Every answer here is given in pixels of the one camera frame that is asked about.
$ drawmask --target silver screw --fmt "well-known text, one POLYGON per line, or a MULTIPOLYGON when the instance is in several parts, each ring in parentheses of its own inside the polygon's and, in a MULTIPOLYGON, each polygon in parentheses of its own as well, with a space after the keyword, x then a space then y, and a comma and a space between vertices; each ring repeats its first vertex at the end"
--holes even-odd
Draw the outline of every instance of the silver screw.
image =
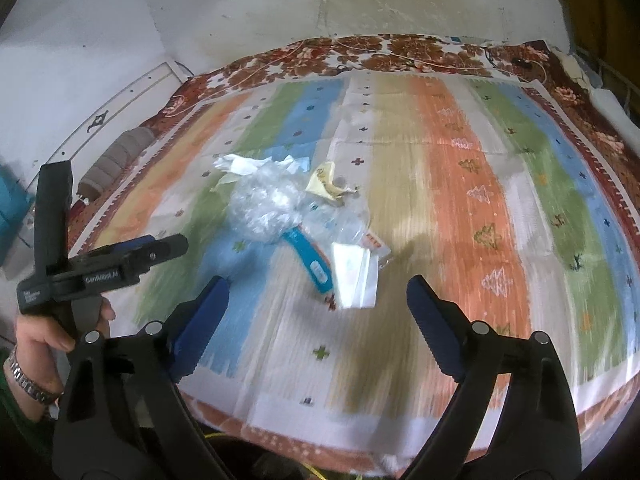
POLYGON ((480 335, 486 335, 489 333, 489 325, 484 321, 474 321, 471 325, 471 330, 480 335))
POLYGON ((535 339, 541 345, 546 345, 549 341, 551 341, 551 339, 549 339, 549 336, 545 332, 536 332, 533 335, 533 339, 535 339))
POLYGON ((162 323, 159 321, 151 321, 146 324, 145 332, 149 335, 156 335, 162 330, 162 323))
POLYGON ((97 330, 91 330, 91 332, 84 336, 84 340, 89 344, 95 343, 98 339, 100 339, 100 332, 97 330))

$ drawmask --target orange stripe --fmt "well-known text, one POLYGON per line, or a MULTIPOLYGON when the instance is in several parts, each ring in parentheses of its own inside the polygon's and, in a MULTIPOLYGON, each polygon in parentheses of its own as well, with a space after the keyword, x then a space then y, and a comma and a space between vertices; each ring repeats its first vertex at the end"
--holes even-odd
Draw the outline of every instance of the orange stripe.
MULTIPOLYGON (((428 128, 426 150, 438 230, 435 290, 470 320, 528 338, 527 281, 504 194, 465 115, 444 82, 414 80, 428 128)), ((506 385, 506 377, 498 389, 506 385)))
POLYGON ((158 208, 164 192, 180 180, 184 171, 198 155, 204 144, 247 99, 249 93, 215 103, 175 143, 127 196, 100 234, 95 246, 113 244, 140 236, 158 208))

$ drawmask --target green sleeve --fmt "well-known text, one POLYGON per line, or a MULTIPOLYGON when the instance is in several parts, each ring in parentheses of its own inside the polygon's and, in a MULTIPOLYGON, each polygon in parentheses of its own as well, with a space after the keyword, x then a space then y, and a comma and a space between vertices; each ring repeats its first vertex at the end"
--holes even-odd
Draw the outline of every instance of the green sleeve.
MULTIPOLYGON (((6 350, 0 350, 0 363, 4 364, 8 355, 6 350)), ((44 460, 50 461, 53 423, 50 420, 33 422, 24 416, 9 389, 4 372, 0 373, 0 410, 6 414, 2 420, 6 424, 11 421, 31 449, 44 460)))

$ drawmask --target green stripe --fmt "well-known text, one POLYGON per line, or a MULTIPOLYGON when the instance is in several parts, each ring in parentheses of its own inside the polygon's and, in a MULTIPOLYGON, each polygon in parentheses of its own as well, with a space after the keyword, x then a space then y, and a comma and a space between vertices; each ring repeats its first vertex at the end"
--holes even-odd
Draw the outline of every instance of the green stripe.
MULTIPOLYGON (((301 83, 281 85, 269 106, 258 113, 242 133, 234 153, 259 158, 262 150, 272 146, 305 86, 301 83)), ((137 325, 151 319, 165 320, 178 303, 193 299, 198 266, 209 241, 225 221, 226 205, 234 188, 233 184, 223 184, 215 192, 211 191, 222 175, 220 171, 213 171, 192 202, 190 218, 180 230, 189 241, 189 250, 154 272, 134 316, 137 325)))
POLYGON ((574 300, 582 369, 578 378, 580 382, 590 380, 621 363, 626 355, 618 295, 591 215, 536 124, 496 85, 473 81, 470 86, 533 179, 574 300))

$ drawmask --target metal watch band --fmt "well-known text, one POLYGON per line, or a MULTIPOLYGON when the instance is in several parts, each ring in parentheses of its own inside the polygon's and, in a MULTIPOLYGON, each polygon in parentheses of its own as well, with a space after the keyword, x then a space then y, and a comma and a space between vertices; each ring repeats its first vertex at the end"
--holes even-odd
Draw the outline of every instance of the metal watch band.
POLYGON ((27 395, 30 396, 31 399, 37 400, 45 406, 53 404, 59 396, 49 393, 47 390, 43 390, 23 373, 22 368, 20 368, 20 365, 18 364, 18 360, 15 358, 16 348, 17 346, 14 346, 14 349, 11 350, 11 354, 7 359, 15 382, 18 383, 18 386, 20 386, 25 392, 27 392, 27 395))

